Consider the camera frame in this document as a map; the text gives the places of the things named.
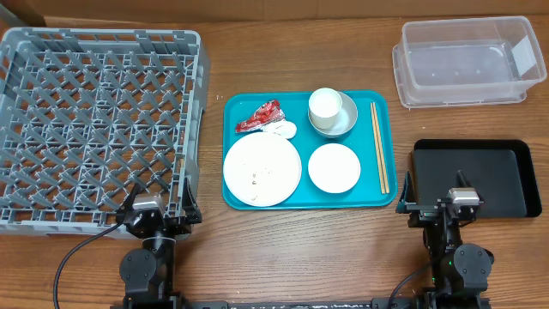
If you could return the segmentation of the teal serving tray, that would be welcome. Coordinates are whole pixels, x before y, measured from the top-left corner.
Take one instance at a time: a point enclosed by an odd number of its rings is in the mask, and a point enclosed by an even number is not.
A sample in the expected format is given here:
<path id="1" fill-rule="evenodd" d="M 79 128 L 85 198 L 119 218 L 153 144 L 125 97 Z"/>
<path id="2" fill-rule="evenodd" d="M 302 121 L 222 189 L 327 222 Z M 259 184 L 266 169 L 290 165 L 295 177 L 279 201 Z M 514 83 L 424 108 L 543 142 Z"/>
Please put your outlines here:
<path id="1" fill-rule="evenodd" d="M 346 209 L 376 208 L 392 203 L 399 186 L 395 168 L 389 109 L 383 96 L 371 90 L 341 91 L 343 107 L 336 123 L 326 130 L 317 130 L 308 117 L 309 92 L 247 93 L 233 96 L 225 106 L 223 153 L 244 135 L 236 125 L 269 100 L 278 100 L 286 120 L 297 125 L 297 134 L 290 143 L 297 149 L 303 172 L 295 192 L 273 209 Z M 361 173 L 349 191 L 331 194 L 318 189 L 307 171 L 308 161 L 318 147 L 340 143 L 358 157 Z"/>

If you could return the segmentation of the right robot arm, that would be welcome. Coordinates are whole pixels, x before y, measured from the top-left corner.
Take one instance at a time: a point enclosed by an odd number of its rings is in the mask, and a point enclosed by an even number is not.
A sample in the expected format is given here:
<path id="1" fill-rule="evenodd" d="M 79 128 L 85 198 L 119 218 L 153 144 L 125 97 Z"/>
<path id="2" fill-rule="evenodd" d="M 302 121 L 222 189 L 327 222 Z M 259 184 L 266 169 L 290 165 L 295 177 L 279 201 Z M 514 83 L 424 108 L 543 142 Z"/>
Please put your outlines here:
<path id="1" fill-rule="evenodd" d="M 480 294 L 488 288 L 494 263 L 487 249 L 462 241 L 460 229 L 473 223 L 484 201 L 462 172 L 456 174 L 458 186 L 434 204 L 416 201 L 411 173 L 406 174 L 395 212 L 408 214 L 408 226 L 423 230 L 429 262 L 402 280 L 391 293 L 388 308 L 488 308 Z M 431 270 L 433 286 L 405 300 L 396 294 L 415 276 Z"/>

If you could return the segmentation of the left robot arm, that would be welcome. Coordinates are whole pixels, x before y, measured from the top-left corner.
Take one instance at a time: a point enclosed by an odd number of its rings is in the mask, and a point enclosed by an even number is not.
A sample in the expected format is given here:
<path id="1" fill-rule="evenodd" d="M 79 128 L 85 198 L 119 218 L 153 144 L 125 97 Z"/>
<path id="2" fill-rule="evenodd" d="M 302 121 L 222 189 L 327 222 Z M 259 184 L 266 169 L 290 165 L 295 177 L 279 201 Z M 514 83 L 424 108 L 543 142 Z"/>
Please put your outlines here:
<path id="1" fill-rule="evenodd" d="M 179 239 L 202 222 L 202 213 L 186 179 L 178 205 L 181 216 L 167 217 L 160 194 L 145 194 L 134 185 L 116 213 L 116 222 L 142 241 L 121 260 L 119 274 L 125 284 L 123 308 L 190 308 L 189 301 L 173 288 L 175 253 Z"/>

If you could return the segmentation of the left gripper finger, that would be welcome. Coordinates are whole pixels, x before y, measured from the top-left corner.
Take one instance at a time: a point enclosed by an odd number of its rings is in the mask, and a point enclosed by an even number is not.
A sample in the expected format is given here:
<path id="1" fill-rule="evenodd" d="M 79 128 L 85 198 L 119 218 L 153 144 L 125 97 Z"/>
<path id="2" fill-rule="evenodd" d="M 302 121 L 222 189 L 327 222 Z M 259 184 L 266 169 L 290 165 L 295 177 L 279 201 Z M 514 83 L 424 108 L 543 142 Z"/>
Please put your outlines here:
<path id="1" fill-rule="evenodd" d="M 185 177 L 183 185 L 183 193 L 181 197 L 181 209 L 187 215 L 195 215 L 197 212 L 196 200 L 190 189 L 190 180 Z"/>
<path id="2" fill-rule="evenodd" d="M 141 191 L 142 191 L 141 186 L 137 183 L 134 183 L 134 186 L 132 187 L 130 194 L 124 199 L 124 202 L 121 204 L 120 208 L 118 209 L 118 213 L 125 213 L 126 211 L 131 210 L 136 196 L 140 194 Z"/>

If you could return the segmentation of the grey metal bowl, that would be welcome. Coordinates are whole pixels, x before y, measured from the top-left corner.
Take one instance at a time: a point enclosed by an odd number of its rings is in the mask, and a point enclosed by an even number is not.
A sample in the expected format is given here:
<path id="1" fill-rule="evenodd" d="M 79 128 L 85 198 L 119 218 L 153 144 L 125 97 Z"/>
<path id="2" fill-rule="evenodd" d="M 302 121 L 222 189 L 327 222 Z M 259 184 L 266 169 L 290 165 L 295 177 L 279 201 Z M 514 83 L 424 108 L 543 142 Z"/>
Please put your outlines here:
<path id="1" fill-rule="evenodd" d="M 358 108 L 351 97 L 338 91 L 342 98 L 342 108 L 336 117 L 335 123 L 327 129 L 320 129 L 312 122 L 312 113 L 309 112 L 309 120 L 315 131 L 326 138 L 338 138 L 347 134 L 356 124 Z"/>

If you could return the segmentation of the grey plastic dish rack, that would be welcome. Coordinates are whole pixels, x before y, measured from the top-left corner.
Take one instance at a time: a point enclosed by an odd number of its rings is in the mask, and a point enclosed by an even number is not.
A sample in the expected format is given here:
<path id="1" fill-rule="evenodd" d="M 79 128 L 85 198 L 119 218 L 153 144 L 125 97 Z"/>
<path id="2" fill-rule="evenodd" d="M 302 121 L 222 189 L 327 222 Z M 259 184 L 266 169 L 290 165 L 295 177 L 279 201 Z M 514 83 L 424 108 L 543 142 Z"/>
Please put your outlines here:
<path id="1" fill-rule="evenodd" d="M 1 231 L 125 239 L 134 183 L 196 199 L 210 61 L 191 30 L 14 27 L 1 40 Z"/>

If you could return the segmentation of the black plastic tray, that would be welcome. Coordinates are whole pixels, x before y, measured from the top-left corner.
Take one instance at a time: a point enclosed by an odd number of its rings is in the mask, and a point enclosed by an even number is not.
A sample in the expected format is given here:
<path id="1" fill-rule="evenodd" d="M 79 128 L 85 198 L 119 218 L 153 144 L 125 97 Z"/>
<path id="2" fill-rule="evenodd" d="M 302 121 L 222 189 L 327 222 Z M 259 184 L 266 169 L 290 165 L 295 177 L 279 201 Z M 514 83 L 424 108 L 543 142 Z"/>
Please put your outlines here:
<path id="1" fill-rule="evenodd" d="M 411 153 L 416 201 L 434 204 L 462 172 L 483 199 L 480 218 L 537 217 L 542 204 L 530 148 L 522 140 L 421 139 Z"/>

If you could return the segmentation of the crumpled white tissue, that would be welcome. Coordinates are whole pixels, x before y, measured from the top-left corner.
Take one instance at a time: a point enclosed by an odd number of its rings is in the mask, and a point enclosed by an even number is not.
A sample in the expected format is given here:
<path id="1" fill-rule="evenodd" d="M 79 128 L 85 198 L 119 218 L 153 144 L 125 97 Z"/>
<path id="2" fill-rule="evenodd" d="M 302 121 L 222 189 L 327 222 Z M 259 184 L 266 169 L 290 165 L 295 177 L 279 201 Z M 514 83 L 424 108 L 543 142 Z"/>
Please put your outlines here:
<path id="1" fill-rule="evenodd" d="M 293 122 L 280 120 L 276 122 L 271 122 L 269 124 L 265 124 L 261 128 L 261 131 L 277 134 L 286 139 L 292 139 L 295 137 L 297 133 L 297 126 Z"/>

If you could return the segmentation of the white cup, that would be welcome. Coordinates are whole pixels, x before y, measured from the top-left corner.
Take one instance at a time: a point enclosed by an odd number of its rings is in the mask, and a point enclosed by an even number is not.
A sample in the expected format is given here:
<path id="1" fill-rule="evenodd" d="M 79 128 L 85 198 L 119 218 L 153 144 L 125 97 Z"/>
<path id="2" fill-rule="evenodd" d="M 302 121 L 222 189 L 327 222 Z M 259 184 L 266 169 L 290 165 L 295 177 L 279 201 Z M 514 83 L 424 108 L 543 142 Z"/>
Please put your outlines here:
<path id="1" fill-rule="evenodd" d="M 311 94 L 308 108 L 312 124 L 318 129 L 328 129 L 335 124 L 342 98 L 332 88 L 319 88 Z"/>

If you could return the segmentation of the red snack wrapper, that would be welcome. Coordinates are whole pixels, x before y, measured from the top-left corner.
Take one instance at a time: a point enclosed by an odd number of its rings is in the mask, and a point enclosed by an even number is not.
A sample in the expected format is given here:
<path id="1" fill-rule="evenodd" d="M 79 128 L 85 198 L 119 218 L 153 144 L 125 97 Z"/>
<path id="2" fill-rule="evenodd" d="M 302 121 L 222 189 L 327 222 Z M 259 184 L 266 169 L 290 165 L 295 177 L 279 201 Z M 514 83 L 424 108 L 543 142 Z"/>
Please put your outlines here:
<path id="1" fill-rule="evenodd" d="M 236 133 L 250 132 L 260 130 L 263 126 L 284 120 L 285 113 L 281 109 L 278 100 L 269 100 L 261 105 L 256 111 L 245 121 L 236 125 Z"/>

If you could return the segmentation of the clear plastic container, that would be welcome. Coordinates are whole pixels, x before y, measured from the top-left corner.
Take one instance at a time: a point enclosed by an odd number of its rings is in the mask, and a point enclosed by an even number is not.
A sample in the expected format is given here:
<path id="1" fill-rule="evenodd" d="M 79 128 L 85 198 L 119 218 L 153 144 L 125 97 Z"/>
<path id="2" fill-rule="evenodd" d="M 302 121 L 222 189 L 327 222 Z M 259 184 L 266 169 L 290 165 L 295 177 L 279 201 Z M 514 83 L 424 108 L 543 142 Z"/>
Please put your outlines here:
<path id="1" fill-rule="evenodd" d="M 407 22 L 392 60 L 406 108 L 519 103 L 547 78 L 523 16 Z"/>

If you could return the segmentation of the small white bowl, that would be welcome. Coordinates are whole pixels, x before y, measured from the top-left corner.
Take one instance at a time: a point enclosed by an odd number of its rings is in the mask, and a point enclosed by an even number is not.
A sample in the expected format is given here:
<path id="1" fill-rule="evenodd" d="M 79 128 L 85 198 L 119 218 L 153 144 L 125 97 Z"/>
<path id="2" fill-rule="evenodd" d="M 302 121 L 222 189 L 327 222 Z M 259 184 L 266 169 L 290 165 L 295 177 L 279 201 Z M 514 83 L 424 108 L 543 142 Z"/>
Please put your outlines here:
<path id="1" fill-rule="evenodd" d="M 349 147 L 328 143 L 311 154 L 308 173 L 318 189 L 339 194 L 351 190 L 358 183 L 361 165 L 358 156 Z"/>

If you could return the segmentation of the large white dinner plate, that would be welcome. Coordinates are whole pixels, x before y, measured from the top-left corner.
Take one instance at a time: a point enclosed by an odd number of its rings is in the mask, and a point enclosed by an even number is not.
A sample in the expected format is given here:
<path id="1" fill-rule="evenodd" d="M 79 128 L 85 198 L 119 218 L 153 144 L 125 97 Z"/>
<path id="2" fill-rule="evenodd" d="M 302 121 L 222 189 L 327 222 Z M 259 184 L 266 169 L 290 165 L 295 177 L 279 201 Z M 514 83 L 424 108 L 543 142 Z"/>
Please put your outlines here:
<path id="1" fill-rule="evenodd" d="M 252 207 L 271 207 L 287 200 L 301 180 L 297 149 L 274 133 L 251 133 L 227 151 L 223 178 L 230 193 Z"/>

